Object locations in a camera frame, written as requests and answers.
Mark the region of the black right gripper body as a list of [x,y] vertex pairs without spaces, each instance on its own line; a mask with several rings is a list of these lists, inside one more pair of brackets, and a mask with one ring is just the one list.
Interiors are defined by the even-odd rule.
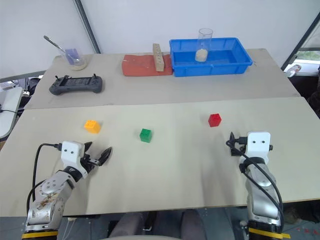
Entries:
[[240,157],[246,152],[247,145],[246,144],[240,144],[239,146],[236,146],[235,144],[230,149],[230,153],[232,157]]

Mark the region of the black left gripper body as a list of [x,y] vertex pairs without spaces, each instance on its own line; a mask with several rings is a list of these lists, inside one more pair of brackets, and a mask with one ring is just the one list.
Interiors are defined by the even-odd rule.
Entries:
[[90,173],[96,166],[101,166],[97,159],[91,158],[87,153],[84,153],[83,157],[80,159],[80,164],[87,173]]

